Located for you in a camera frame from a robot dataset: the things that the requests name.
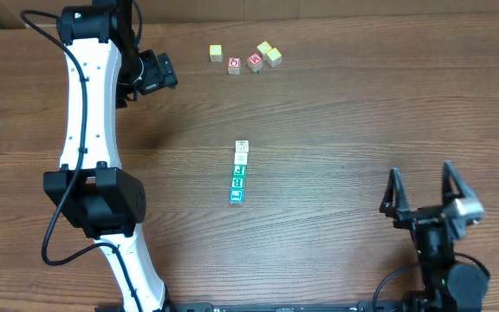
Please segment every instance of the wooden table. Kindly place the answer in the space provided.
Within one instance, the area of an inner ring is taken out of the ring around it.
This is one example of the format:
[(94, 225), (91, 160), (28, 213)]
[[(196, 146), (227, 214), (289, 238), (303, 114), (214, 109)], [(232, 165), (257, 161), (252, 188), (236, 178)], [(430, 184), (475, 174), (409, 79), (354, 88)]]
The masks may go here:
[[(268, 40), (282, 64), (227, 75), (208, 46), (246, 57)], [(457, 250), (493, 272), (499, 311), (499, 14), (145, 26), (175, 90), (117, 115), (123, 168), (142, 180), (153, 264), (177, 302), (341, 303), (372, 297), (415, 261), (378, 213), (392, 166), (414, 207), (440, 203), (444, 159), (487, 210)], [(30, 30), (0, 31), (0, 311), (93, 311), (120, 302), (105, 258), (45, 265), (67, 115), (62, 52)], [(249, 140), (243, 206), (229, 205), (235, 140)], [(90, 244), (62, 218), (51, 258)], [(383, 298), (419, 287), (405, 275)]]

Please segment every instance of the letter on block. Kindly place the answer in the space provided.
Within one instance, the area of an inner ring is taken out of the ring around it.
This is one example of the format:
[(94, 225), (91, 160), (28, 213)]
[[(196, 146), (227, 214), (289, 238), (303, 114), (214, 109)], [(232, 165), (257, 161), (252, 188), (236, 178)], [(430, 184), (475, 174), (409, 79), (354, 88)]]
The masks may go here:
[(255, 73), (257, 70), (263, 67), (263, 58), (257, 53), (254, 53), (248, 57), (248, 67)]
[(220, 44), (209, 46), (209, 55), (211, 56), (212, 62), (222, 62), (223, 61), (223, 47)]
[(282, 62), (282, 54), (277, 49), (274, 48), (267, 52), (267, 62), (269, 62), (270, 67), (274, 67)]
[(242, 64), (240, 63), (239, 58), (229, 57), (229, 74), (240, 75), (241, 67), (242, 67)]
[(261, 42), (261, 44), (257, 46), (257, 51), (259, 51), (259, 54), (263, 57), (264, 60), (267, 60), (267, 52), (272, 49), (273, 47), (271, 47), (268, 42)]

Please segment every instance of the black cable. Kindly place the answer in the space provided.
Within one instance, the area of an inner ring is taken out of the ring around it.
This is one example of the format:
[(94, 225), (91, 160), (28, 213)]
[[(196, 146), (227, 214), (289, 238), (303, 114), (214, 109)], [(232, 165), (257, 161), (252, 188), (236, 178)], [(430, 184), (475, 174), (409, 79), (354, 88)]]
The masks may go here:
[(58, 261), (52, 261), (48, 258), (48, 245), (49, 245), (49, 239), (51, 238), (51, 234), (53, 233), (53, 229), (55, 228), (55, 224), (57, 223), (57, 219), (61, 215), (62, 208), (64, 204), (67, 202), (68, 198), (70, 197), (70, 193), (72, 192), (73, 186), (76, 184), (76, 180), (78, 179), (78, 176), (80, 174), (80, 169), (82, 168), (82, 162), (84, 160), (84, 153), (86, 152), (86, 127), (87, 127), (87, 87), (86, 87), (86, 77), (84, 76), (84, 72), (82, 71), (82, 68), (80, 66), (80, 63), (76, 60), (76, 57), (70, 52), (70, 50), (62, 44), (60, 41), (55, 39), (52, 35), (48, 34), (44, 30), (40, 29), (37, 27), (35, 24), (33, 24), (27, 17), (26, 15), (38, 15), (38, 16), (45, 16), (45, 17), (50, 17), (54, 18), (56, 20), (59, 19), (59, 16), (54, 15), (54, 14), (49, 14), (46, 12), (41, 12), (41, 11), (36, 11), (36, 10), (24, 10), (21, 12), (21, 18), (24, 20), (25, 23), (27, 23), (33, 30), (37, 31), (38, 33), (42, 34), (46, 38), (48, 38), (52, 43), (54, 43), (57, 47), (59, 47), (61, 50), (65, 52), (65, 54), (68, 55), (70, 60), (73, 62), (73, 64), (76, 67), (76, 70), (78, 71), (78, 75), (80, 76), (80, 83), (81, 83), (81, 89), (82, 89), (82, 120), (81, 120), (81, 137), (80, 137), (80, 146), (78, 148), (78, 160), (76, 161), (76, 168), (75, 172), (73, 173), (73, 177), (70, 180), (67, 190), (63, 194), (61, 201), (59, 202), (59, 205), (57, 206), (57, 209), (55, 209), (55, 213), (53, 214), (53, 217), (51, 218), (51, 221), (49, 222), (48, 229), (46, 230), (45, 237), (43, 238), (43, 243), (42, 243), (42, 259), (43, 262), (45, 262), (48, 265), (51, 266), (57, 266), (57, 265), (63, 265), (65, 263), (69, 263), (73, 260), (75, 260), (77, 257), (80, 257), (84, 255), (85, 253), (94, 250), (96, 248), (100, 247), (108, 247), (113, 250), (113, 254), (117, 256), (117, 259), (119, 260), (120, 267), (122, 268), (122, 271), (125, 275), (126, 279), (126, 284), (128, 285), (128, 288), (130, 289), (131, 296), (134, 298), (134, 301), (136, 302), (136, 305), (138, 306), (138, 311), (142, 312), (141, 308), (141, 303), (139, 302), (138, 295), (136, 294), (136, 290), (134, 289), (132, 285), (132, 281), (130, 280), (130, 276), (128, 275), (128, 271), (126, 270), (126, 265), (124, 263), (124, 260), (122, 259), (122, 256), (120, 255), (119, 248), (111, 243), (97, 243), (97, 244), (92, 244), (83, 250), (80, 250), (76, 252), (74, 255), (67, 257), (63, 260), (58, 260)]
[[(460, 252), (456, 252), (454, 253), (456, 256), (458, 257), (464, 257), (464, 258), (467, 258), (469, 259), (471, 262), (473, 262), (474, 264), (476, 264), (476, 266), (479, 267), (479, 269), (481, 269), (481, 271), (484, 273), (484, 275), (487, 277), (487, 278), (490, 278), (490, 272), (488, 269), (486, 269), (486, 267), (484, 266), (484, 264), (478, 260), (476, 260), (474, 257), (472, 256), (469, 256), (467, 254), (463, 254), (463, 253), (460, 253)], [(395, 271), (393, 271), (392, 273), (390, 273), (387, 277), (385, 277), (385, 279), (382, 280), (382, 282), (380, 282), (379, 286), (377, 287), (377, 289), (374, 291), (374, 295), (373, 295), (373, 312), (378, 312), (377, 310), (377, 301), (379, 300), (379, 294), (380, 294), (380, 290), (382, 289), (382, 287), (388, 283), (388, 281), (390, 281), (390, 279), (392, 279), (393, 277), (395, 276), (398, 276), (408, 270), (411, 270), (415, 267), (418, 267), (419, 266), (419, 263), (414, 263), (414, 264), (410, 264), (410, 265), (406, 265), (404, 267), (401, 267)]]
[(378, 312), (377, 311), (377, 300), (379, 300), (379, 294), (380, 294), (380, 290), (382, 289), (382, 287), (386, 283), (388, 283), (388, 281), (390, 281), (393, 277), (398, 276), (398, 275), (400, 275), (408, 270), (411, 270), (413, 268), (416, 268), (418, 266), (419, 266), (419, 263), (414, 263), (414, 264), (409, 264), (409, 265), (403, 266), (403, 267), (393, 271), (392, 273), (390, 273), (387, 277), (385, 277), (385, 279), (382, 280), (382, 282), (380, 282), (379, 286), (374, 291), (374, 295), (373, 295), (373, 312)]
[(138, 34), (136, 34), (136, 40), (134, 41), (134, 47), (136, 48), (136, 50), (138, 50), (139, 42), (142, 40), (142, 12), (139, 9), (136, 0), (132, 0), (132, 4), (134, 4), (134, 8), (136, 8), (136, 10), (138, 11), (138, 20), (139, 20)]

